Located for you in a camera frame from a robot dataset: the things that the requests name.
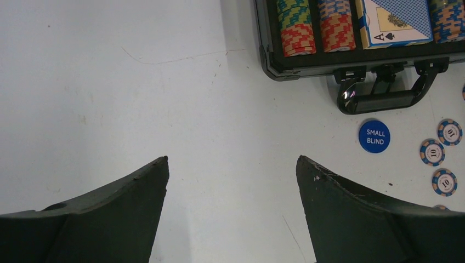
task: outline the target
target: scratch on table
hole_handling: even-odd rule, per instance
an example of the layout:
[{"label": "scratch on table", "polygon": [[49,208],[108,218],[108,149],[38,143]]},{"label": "scratch on table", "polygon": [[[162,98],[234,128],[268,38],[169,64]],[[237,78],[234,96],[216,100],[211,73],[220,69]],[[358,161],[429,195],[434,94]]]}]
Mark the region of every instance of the scratch on table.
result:
[{"label": "scratch on table", "polygon": [[302,249],[300,248],[299,242],[297,242],[297,239],[296,239],[296,237],[294,236],[294,233],[292,233],[292,230],[291,230],[291,228],[289,227],[289,224],[287,223],[287,220],[286,220],[286,218],[284,217],[284,215],[282,215],[282,218],[284,219],[284,222],[286,223],[286,226],[287,226],[287,228],[289,229],[289,232],[291,233],[292,238],[294,238],[294,241],[296,242],[297,247],[299,248],[300,253],[302,254],[302,257],[304,258],[305,263],[307,263],[307,259],[305,258],[305,255],[304,255],[304,253],[302,252]]},{"label": "scratch on table", "polygon": [[187,56],[185,58],[182,58],[182,59],[175,59],[175,60],[170,60],[170,61],[163,61],[163,62],[157,62],[157,63],[147,63],[147,62],[142,62],[138,59],[136,59],[135,57],[133,57],[129,52],[127,52],[124,47],[121,47],[123,49],[123,51],[128,54],[128,56],[130,56],[133,60],[141,63],[141,64],[144,64],[144,65],[162,65],[162,64],[167,64],[167,63],[172,63],[172,62],[178,62],[178,61],[182,61],[182,60],[186,60],[186,59],[194,59],[194,58],[198,58],[200,56],[208,56],[208,55],[213,55],[213,54],[218,54],[218,53],[229,53],[229,52],[233,52],[233,51],[244,51],[245,49],[232,49],[232,50],[225,50],[225,51],[217,51],[217,52],[210,52],[210,53],[206,53],[206,54],[201,54],[201,55],[195,55],[195,56]]}]

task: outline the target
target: white surface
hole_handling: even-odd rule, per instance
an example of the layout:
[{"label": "white surface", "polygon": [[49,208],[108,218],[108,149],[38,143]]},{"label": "white surface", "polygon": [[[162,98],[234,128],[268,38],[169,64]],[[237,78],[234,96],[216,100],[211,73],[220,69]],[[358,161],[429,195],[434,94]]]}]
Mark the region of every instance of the white surface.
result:
[{"label": "white surface", "polygon": [[[43,209],[163,155],[171,178],[151,262],[315,262],[299,155],[465,211],[465,143],[446,147],[459,182],[449,198],[418,154],[441,119],[465,125],[464,65],[413,108],[345,116],[326,78],[262,72],[251,0],[6,0],[0,25],[0,213]],[[390,128],[383,154],[358,143],[367,118]]]}]

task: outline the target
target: black handle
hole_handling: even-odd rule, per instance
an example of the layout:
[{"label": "black handle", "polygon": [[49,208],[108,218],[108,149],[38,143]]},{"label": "black handle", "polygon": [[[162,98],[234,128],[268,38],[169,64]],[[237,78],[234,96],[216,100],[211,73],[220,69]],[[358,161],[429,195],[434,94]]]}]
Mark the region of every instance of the black handle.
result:
[{"label": "black handle", "polygon": [[[376,111],[407,108],[417,104],[428,92],[438,73],[445,72],[449,65],[448,59],[435,61],[420,61],[415,63],[419,74],[418,80],[410,90],[389,92],[395,81],[395,74],[404,69],[403,64],[389,64],[374,68],[377,74],[375,84],[370,95],[357,96],[355,88],[357,82],[365,80],[366,68],[357,68],[355,71],[339,70],[334,76],[341,85],[337,96],[339,110],[348,115],[369,113]],[[381,83],[386,83],[384,93],[375,94]]]}]

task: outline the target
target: blue poker chip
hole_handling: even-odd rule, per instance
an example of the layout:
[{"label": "blue poker chip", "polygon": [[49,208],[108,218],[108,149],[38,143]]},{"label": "blue poker chip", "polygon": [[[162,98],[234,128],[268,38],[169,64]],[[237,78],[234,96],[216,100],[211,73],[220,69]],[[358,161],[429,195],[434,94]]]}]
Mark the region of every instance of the blue poker chip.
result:
[{"label": "blue poker chip", "polygon": [[446,158],[446,150],[438,140],[428,139],[422,143],[420,157],[429,166],[439,166]]},{"label": "blue poker chip", "polygon": [[457,191],[457,177],[447,169],[439,169],[432,180],[433,190],[441,196],[451,196]]},{"label": "blue poker chip", "polygon": [[445,119],[438,126],[438,138],[447,146],[455,146],[463,137],[462,127],[453,119]]},{"label": "blue poker chip", "polygon": [[388,148],[391,134],[384,123],[378,120],[367,121],[360,128],[359,141],[365,151],[380,153]]},{"label": "blue poker chip", "polygon": [[437,208],[437,209],[440,209],[440,210],[450,211],[449,208],[447,208],[445,205],[442,205],[442,204],[435,205],[433,208]]}]

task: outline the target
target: poker chip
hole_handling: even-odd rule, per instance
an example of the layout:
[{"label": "poker chip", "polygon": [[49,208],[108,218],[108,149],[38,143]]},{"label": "poker chip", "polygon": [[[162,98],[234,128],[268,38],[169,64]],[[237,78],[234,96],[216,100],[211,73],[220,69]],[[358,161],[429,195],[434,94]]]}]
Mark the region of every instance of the poker chip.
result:
[{"label": "poker chip", "polygon": [[420,148],[420,157],[423,163],[435,167],[442,164],[446,158],[446,151],[438,140],[428,139]]},{"label": "poker chip", "polygon": [[445,119],[438,126],[438,138],[447,146],[454,146],[462,140],[462,127],[453,119]]},{"label": "poker chip", "polygon": [[434,40],[437,43],[465,39],[465,8],[461,0],[432,0],[430,5]]},{"label": "poker chip", "polygon": [[458,182],[451,171],[439,169],[434,173],[432,185],[438,195],[451,196],[457,190]]},{"label": "poker chip", "polygon": [[321,37],[325,52],[356,47],[349,0],[318,0]]},{"label": "poker chip", "polygon": [[316,52],[308,0],[278,0],[278,17],[285,57]]},{"label": "poker chip", "polygon": [[445,205],[442,205],[442,204],[435,205],[433,208],[450,211],[449,208],[447,208]]}]

